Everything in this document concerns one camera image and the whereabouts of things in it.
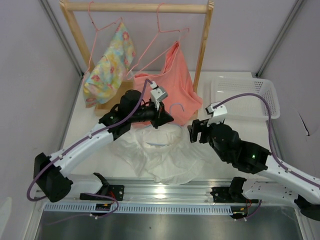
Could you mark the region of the light blue wire hanger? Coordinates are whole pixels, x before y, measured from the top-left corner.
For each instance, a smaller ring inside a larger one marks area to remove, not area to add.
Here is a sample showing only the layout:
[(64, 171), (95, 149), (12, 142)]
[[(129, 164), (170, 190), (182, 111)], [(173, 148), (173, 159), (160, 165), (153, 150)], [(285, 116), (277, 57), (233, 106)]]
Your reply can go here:
[(158, 128), (154, 128), (151, 123), (143, 127), (143, 142), (155, 147), (167, 147), (173, 145), (175, 142), (179, 142), (185, 125), (185, 122), (180, 120), (184, 112), (185, 109), (181, 103), (176, 102), (171, 104), (169, 114), (174, 120)]

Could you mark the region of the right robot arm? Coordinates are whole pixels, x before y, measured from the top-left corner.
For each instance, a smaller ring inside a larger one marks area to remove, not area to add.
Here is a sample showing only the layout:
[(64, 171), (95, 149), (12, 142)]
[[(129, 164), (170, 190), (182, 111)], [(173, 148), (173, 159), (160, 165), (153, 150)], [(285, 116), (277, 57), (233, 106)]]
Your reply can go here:
[(208, 120), (196, 119), (187, 129), (191, 143), (209, 144), (222, 162), (240, 172), (269, 179), (269, 182), (259, 182), (234, 177), (227, 188), (227, 196), (220, 196), (216, 188), (212, 189), (214, 202), (281, 202), (319, 221), (320, 182), (315, 177), (279, 160), (268, 149), (240, 139), (238, 132), (224, 123), (209, 124)]

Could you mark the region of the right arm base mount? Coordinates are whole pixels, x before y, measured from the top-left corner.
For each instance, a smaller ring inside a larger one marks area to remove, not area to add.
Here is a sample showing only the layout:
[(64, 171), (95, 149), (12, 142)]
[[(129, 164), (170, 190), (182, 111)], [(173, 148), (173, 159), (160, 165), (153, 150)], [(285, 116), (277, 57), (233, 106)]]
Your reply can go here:
[(211, 188), (210, 194), (214, 203), (253, 203), (257, 204), (258, 199), (249, 199), (243, 195), (243, 185), (247, 179), (243, 177), (234, 177), (230, 186), (216, 186)]

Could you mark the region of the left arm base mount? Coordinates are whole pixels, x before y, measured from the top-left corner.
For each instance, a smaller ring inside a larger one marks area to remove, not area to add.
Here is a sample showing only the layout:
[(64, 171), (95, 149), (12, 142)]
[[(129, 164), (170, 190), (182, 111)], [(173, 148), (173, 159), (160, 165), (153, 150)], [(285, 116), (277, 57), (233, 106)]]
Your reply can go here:
[(124, 185), (103, 185), (95, 195), (89, 195), (87, 193), (81, 193), (79, 199), (80, 200), (88, 200), (88, 201), (107, 201), (107, 198), (103, 198), (102, 196), (111, 197), (116, 199), (117, 201), (122, 201), (125, 193), (125, 186)]

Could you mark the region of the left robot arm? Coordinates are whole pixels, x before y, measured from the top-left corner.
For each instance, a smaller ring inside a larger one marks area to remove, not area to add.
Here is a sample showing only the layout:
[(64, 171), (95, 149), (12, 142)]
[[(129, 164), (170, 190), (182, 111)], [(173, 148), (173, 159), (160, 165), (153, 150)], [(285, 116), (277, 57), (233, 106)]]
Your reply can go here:
[(42, 152), (35, 157), (33, 179), (50, 202), (62, 200), (71, 191), (73, 182), (68, 176), (75, 167), (128, 132), (133, 123), (150, 122), (157, 129), (174, 120), (165, 110), (168, 93), (163, 87), (152, 89), (147, 102), (142, 95), (128, 90), (83, 138), (49, 156)]

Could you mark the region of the white pleated skirt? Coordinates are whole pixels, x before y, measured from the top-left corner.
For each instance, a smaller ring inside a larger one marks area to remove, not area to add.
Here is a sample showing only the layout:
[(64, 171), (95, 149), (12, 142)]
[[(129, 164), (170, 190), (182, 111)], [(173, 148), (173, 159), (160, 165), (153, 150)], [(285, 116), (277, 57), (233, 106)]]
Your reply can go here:
[(137, 126), (109, 145), (138, 177), (152, 175), (157, 183), (181, 185), (196, 178), (210, 159), (210, 148), (191, 143), (186, 127), (165, 124)]

